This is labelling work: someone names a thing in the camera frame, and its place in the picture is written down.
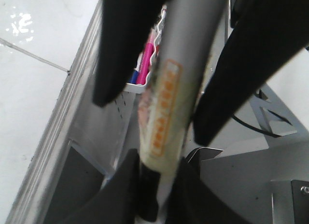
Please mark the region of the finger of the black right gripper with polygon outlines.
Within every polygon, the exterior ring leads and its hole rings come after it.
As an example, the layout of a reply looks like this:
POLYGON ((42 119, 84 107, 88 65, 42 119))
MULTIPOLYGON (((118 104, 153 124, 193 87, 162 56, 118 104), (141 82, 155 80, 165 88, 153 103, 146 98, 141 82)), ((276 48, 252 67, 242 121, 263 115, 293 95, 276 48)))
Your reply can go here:
POLYGON ((103 0, 98 68, 93 103, 113 101, 133 74, 162 5, 167 0, 103 0))
POLYGON ((309 0, 235 0, 232 32, 193 117, 208 145, 238 108, 309 44, 309 0))

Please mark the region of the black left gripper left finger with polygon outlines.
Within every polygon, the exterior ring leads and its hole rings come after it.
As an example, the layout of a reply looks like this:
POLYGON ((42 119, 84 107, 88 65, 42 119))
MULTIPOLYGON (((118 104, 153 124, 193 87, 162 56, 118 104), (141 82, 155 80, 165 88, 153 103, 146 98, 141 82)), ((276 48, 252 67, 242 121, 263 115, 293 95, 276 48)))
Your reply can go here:
POLYGON ((130 149, 110 181, 59 224, 133 224, 137 212, 140 156, 130 149))

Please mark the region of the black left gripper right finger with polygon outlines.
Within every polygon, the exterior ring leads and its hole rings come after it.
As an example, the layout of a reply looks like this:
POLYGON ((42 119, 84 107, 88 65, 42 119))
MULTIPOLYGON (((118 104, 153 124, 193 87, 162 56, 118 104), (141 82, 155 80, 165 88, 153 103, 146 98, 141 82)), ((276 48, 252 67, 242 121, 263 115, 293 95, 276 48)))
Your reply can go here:
POLYGON ((183 158, 168 202, 167 224, 247 224, 221 201, 183 158))

